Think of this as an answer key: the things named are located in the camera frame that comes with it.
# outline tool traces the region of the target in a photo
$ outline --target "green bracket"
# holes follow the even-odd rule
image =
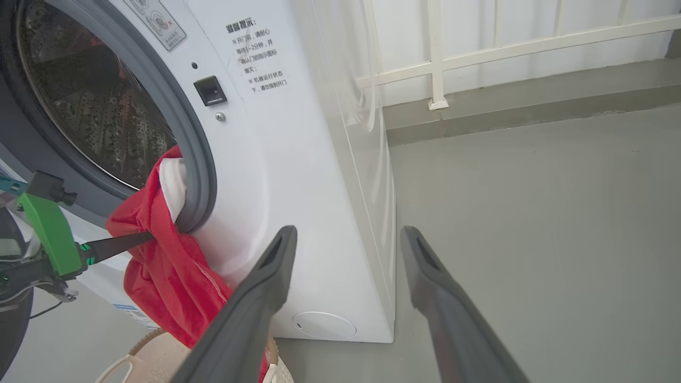
[[[28,193],[22,194],[17,204],[24,209],[57,275],[61,277],[80,270],[82,261],[78,248],[59,205]]]

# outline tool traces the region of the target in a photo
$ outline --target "red cloth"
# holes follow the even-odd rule
[[[196,240],[178,232],[165,203],[159,166],[163,158],[182,157],[170,149],[146,185],[122,203],[106,222],[112,236],[149,231],[155,237],[129,250],[133,259],[125,270],[123,287],[130,298],[163,330],[193,348],[232,291],[208,267]],[[263,358],[260,382],[267,372]]]

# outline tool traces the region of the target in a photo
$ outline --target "concrete ledge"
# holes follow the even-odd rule
[[[383,109],[390,145],[681,103],[681,59],[631,63],[535,78]]]

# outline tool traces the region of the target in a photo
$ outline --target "gray sticker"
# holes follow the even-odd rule
[[[124,0],[151,30],[165,49],[173,49],[187,35],[160,0]]]

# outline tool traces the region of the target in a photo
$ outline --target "white washing machine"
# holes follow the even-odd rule
[[[77,241],[179,144],[177,225],[235,288],[298,228],[277,337],[392,342],[395,194],[362,0],[0,0],[0,159],[77,192]],[[147,326],[129,255],[79,277]]]

